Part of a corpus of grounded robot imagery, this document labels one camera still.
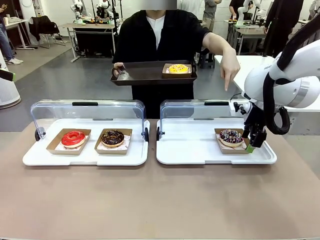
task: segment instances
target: white sneaker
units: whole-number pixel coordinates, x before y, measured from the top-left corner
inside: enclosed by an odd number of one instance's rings
[[[9,65],[19,65],[21,64],[21,62],[16,61],[14,58],[10,59],[10,61],[8,61]]]
[[[24,62],[24,61],[19,60],[19,59],[17,59],[17,58],[14,58],[13,60],[15,60],[16,62],[20,62],[21,64]]]

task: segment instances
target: chair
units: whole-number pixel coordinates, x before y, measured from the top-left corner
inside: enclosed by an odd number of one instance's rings
[[[50,48],[48,37],[53,37],[56,44],[66,46],[66,44],[64,43],[60,44],[57,42],[56,35],[58,35],[62,39],[59,28],[55,22],[50,21],[48,16],[31,17],[29,21],[29,29],[30,33],[36,38],[36,40],[39,42],[39,46],[42,48]],[[40,44],[40,36],[46,38],[48,47]]]

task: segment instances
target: white tray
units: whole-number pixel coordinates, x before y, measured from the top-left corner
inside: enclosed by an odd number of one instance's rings
[[[185,164],[274,164],[275,152],[267,142],[251,154],[223,154],[214,129],[243,129],[243,118],[162,120],[162,138],[156,143],[156,158],[166,165]]]
[[[150,130],[150,122],[145,121],[144,127]],[[54,155],[46,150],[48,144],[61,129],[91,129],[91,136],[79,156]],[[129,149],[126,155],[98,154],[95,145],[103,129],[132,129]],[[142,120],[114,119],[96,121],[92,119],[59,119],[47,130],[44,139],[37,141],[24,155],[22,161],[28,166],[137,166],[147,160],[148,142],[142,135]]]

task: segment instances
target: dark serving tray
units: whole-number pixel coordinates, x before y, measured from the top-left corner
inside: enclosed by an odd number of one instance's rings
[[[163,78],[165,64],[190,64],[192,65],[191,77]],[[124,67],[130,75],[130,80],[118,80],[112,73],[110,81],[117,86],[192,84],[198,77],[196,66],[188,60],[125,62]]]

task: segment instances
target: white shirt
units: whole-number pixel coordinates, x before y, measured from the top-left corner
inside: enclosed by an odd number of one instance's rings
[[[161,31],[164,28],[164,24],[165,24],[165,17],[166,15],[154,20],[150,17],[146,17],[146,19],[148,20],[148,22],[150,23],[154,35],[155,35],[155,39],[156,39],[156,49],[158,49],[160,40],[161,40]]]
[[[185,10],[189,13],[193,13],[198,17],[201,2],[203,0],[178,0],[177,8],[180,10]]]

